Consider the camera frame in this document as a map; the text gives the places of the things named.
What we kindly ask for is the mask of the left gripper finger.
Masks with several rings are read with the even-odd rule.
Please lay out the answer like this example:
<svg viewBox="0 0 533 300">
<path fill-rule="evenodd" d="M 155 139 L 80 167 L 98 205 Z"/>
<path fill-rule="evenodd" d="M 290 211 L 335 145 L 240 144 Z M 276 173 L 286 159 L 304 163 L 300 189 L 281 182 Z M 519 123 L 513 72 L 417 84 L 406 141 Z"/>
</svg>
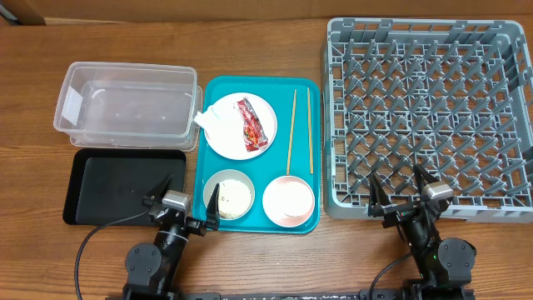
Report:
<svg viewBox="0 0 533 300">
<path fill-rule="evenodd" d="M 219 192 L 220 184 L 217 183 L 213 189 L 212 195 L 210 196 L 206 211 L 207 228 L 211 230 L 217 230 L 220 225 L 220 213 L 218 208 Z"/>
<path fill-rule="evenodd" d="M 172 182 L 172 173 L 168 173 L 164 179 L 147 192 L 145 198 L 163 198 Z"/>
</svg>

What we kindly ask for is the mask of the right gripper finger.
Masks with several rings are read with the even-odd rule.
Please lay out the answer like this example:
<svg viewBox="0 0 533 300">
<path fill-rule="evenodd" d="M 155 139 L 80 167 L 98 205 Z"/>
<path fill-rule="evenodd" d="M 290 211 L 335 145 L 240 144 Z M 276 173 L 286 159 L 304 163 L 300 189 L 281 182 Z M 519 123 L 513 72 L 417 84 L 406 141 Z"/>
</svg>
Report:
<svg viewBox="0 0 533 300">
<path fill-rule="evenodd" d="M 380 181 L 374 173 L 370 174 L 370 207 L 391 205 L 390 198 L 385 193 Z"/>
<path fill-rule="evenodd" d="M 416 187 L 420 195 L 422 195 L 423 188 L 427 183 L 437 182 L 437 179 L 429 174 L 420 164 L 413 165 L 413 173 L 415 176 Z"/>
</svg>

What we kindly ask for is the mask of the pile of rice grains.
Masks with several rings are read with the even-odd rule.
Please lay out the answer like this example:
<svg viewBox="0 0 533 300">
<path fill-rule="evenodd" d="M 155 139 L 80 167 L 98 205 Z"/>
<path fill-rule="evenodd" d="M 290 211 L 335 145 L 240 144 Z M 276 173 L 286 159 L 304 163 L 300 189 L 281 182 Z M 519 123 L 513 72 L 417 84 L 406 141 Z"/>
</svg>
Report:
<svg viewBox="0 0 533 300">
<path fill-rule="evenodd" d="M 244 182 L 227 179 L 220 183 L 218 208 L 222 218 L 239 218 L 248 210 L 251 203 L 252 194 Z"/>
</svg>

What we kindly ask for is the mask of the grey bowl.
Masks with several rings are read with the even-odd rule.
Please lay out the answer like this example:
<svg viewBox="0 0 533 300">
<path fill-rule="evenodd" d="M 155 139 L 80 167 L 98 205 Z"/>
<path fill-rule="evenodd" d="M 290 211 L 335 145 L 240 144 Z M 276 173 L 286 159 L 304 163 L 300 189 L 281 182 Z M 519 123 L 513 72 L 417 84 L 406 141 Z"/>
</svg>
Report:
<svg viewBox="0 0 533 300">
<path fill-rule="evenodd" d="M 206 184 L 204 186 L 204 189 L 203 189 L 203 202 L 207 206 L 208 203 L 209 203 L 209 199 L 210 199 L 210 196 L 212 195 L 212 192 L 213 192 L 213 189 L 214 189 L 215 185 L 217 183 L 220 184 L 222 181 L 227 180 L 227 179 L 235 179 L 235 180 L 241 181 L 241 182 L 245 183 L 248 186 L 248 188 L 250 189 L 250 191 L 251 191 L 252 203 L 251 203 L 251 206 L 248 208 L 248 210 L 241 216 L 241 217 L 243 217 L 252 208 L 252 205 L 253 205 L 254 199 L 255 199 L 255 188 L 253 186 L 253 183 L 250 180 L 250 178 L 243 172 L 240 172 L 240 171 L 237 171 L 237 170 L 234 170 L 234 169 L 226 169 L 226 170 L 222 170 L 222 171 L 217 172 L 214 175 L 212 175 L 207 180 L 207 182 L 206 182 Z M 234 218 L 234 219 L 225 219 L 225 218 L 222 218 L 221 215 L 220 215 L 220 218 L 223 219 L 223 220 L 236 220 L 236 219 L 238 219 L 240 217 Z"/>
</svg>

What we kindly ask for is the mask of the pink white bowl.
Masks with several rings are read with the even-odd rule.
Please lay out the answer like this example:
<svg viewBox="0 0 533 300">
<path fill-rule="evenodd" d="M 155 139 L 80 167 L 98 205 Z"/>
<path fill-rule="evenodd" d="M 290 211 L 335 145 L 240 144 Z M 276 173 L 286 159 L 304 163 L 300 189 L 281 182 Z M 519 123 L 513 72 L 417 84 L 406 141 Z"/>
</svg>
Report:
<svg viewBox="0 0 533 300">
<path fill-rule="evenodd" d="M 316 207 L 311 186 L 294 176 L 281 176 L 271 181 L 262 195 L 262 205 L 267 217 L 283 228 L 304 224 Z"/>
</svg>

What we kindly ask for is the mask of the large white round plate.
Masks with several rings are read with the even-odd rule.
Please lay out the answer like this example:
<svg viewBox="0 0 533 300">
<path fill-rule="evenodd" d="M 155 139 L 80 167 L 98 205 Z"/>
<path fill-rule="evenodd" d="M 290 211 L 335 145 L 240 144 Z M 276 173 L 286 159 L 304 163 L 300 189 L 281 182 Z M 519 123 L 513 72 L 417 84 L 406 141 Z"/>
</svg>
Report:
<svg viewBox="0 0 533 300">
<path fill-rule="evenodd" d="M 268 144 L 256 151 L 248 152 L 243 136 L 243 117 L 237 107 L 237 101 L 246 98 L 255 110 L 263 130 L 268 137 Z M 217 99 L 213 104 L 216 114 L 220 118 L 217 130 L 205 133 L 207 144 L 217 154 L 232 160 L 247 160 L 262 155 L 274 142 L 277 132 L 277 117 L 272 106 L 255 94 L 249 92 L 235 92 Z"/>
</svg>

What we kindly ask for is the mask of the red snack wrapper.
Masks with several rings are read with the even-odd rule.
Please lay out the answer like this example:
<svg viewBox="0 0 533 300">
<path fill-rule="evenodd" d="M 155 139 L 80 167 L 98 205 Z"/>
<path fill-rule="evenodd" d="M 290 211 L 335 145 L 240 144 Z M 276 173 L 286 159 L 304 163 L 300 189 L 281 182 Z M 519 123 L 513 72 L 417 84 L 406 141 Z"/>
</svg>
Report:
<svg viewBox="0 0 533 300">
<path fill-rule="evenodd" d="M 246 98 L 243 98 L 237 101 L 237 106 L 243 117 L 243 136 L 247 151 L 256 151 L 260 147 L 266 146 L 268 144 L 268 137 L 250 102 Z"/>
</svg>

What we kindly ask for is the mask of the white tissue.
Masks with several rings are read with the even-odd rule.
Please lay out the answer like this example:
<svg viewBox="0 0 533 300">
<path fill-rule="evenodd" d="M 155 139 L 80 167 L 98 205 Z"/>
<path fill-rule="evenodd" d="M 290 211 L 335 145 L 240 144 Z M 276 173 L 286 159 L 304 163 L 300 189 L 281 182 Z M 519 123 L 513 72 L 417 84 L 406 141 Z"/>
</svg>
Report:
<svg viewBox="0 0 533 300">
<path fill-rule="evenodd" d="M 217 127 L 221 122 L 213 106 L 209 106 L 205 112 L 197 112 L 193 121 L 200 126 L 205 133 L 211 133 L 217 130 Z"/>
</svg>

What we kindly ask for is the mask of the wooden chopstick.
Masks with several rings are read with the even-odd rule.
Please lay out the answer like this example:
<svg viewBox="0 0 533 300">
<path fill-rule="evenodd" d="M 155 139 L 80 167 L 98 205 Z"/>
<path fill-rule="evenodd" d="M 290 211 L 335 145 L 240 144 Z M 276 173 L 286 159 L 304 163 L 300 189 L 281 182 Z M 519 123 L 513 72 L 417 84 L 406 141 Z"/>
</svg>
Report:
<svg viewBox="0 0 533 300">
<path fill-rule="evenodd" d="M 291 170 L 291 155 L 292 155 L 292 144 L 293 144 L 293 135 L 295 127 L 295 118 L 296 118 L 296 102 L 297 102 L 297 90 L 295 89 L 293 94 L 292 110 L 291 110 L 291 128 L 289 135 L 289 144 L 288 144 L 288 154 L 286 162 L 286 175 L 290 175 Z"/>
<path fill-rule="evenodd" d="M 308 127 L 308 145 L 309 145 L 309 163 L 310 163 L 310 174 L 314 173 L 313 166 L 313 146 L 312 146 L 312 120 L 311 120 L 311 90 L 308 87 L 306 90 L 307 95 L 307 127 Z"/>
</svg>

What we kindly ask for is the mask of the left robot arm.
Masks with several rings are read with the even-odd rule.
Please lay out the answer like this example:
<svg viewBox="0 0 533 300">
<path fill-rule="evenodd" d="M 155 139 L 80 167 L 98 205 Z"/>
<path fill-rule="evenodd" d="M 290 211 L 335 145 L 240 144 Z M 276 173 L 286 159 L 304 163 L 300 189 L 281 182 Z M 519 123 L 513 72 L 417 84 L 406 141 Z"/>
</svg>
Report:
<svg viewBox="0 0 533 300">
<path fill-rule="evenodd" d="M 159 229 L 153 242 L 138 243 L 128 252 L 124 299 L 186 299 L 174 280 L 189 237 L 203 237 L 207 231 L 219 228 L 219 184 L 209 199 L 207 218 L 201 220 L 189 215 L 191 197 L 170 189 L 171 182 L 172 176 L 167 175 L 142 199 L 142 204 L 149 207 L 148 217 Z"/>
</svg>

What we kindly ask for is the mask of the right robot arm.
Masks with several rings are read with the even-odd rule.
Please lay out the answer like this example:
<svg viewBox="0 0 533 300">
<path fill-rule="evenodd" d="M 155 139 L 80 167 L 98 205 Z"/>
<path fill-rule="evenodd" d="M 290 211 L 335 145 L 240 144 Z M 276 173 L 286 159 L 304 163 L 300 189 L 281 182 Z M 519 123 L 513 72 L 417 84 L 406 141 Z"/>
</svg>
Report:
<svg viewBox="0 0 533 300">
<path fill-rule="evenodd" d="M 454 196 L 444 181 L 430 175 L 421 165 L 413 166 L 419 196 L 416 200 L 393 205 L 375 174 L 370 174 L 368 215 L 382 217 L 384 228 L 396 228 L 410 251 L 384 267 L 373 279 L 367 297 L 377 296 L 379 279 L 408 258 L 413 258 L 420 277 L 404 281 L 395 292 L 396 299 L 473 299 L 474 292 L 464 289 L 471 282 L 476 248 L 464 239 L 443 239 L 435 221 L 447 210 Z"/>
</svg>

